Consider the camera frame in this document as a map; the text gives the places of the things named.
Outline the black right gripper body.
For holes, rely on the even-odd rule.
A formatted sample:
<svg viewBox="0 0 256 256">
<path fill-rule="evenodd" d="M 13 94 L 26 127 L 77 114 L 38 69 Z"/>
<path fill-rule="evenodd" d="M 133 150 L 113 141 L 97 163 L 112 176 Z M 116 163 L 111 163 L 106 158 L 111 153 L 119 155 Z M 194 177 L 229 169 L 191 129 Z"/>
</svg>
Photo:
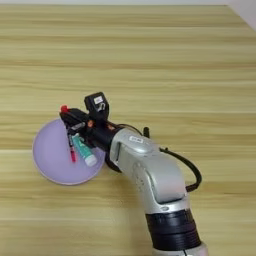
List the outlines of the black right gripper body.
<svg viewBox="0 0 256 256">
<path fill-rule="evenodd" d="M 79 135 L 91 147 L 99 147 L 103 151 L 109 151 L 112 140 L 118 129 L 108 122 L 108 116 L 105 114 L 82 113 L 79 115 L 85 127 L 79 131 Z"/>
</svg>

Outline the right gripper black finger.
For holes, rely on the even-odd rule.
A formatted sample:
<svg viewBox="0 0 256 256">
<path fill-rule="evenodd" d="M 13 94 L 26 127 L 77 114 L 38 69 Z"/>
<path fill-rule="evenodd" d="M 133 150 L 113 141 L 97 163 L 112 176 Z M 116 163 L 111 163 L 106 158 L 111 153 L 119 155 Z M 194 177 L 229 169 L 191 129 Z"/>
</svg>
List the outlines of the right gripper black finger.
<svg viewBox="0 0 256 256">
<path fill-rule="evenodd" d="M 67 133 L 68 134 L 76 134 L 80 133 L 86 128 L 86 124 L 84 122 L 75 124 L 75 125 L 66 125 Z"/>
<path fill-rule="evenodd" d="M 79 124 L 88 120 L 88 115 L 77 108 L 70 108 L 66 112 L 61 111 L 59 115 L 65 124 Z"/>
</svg>

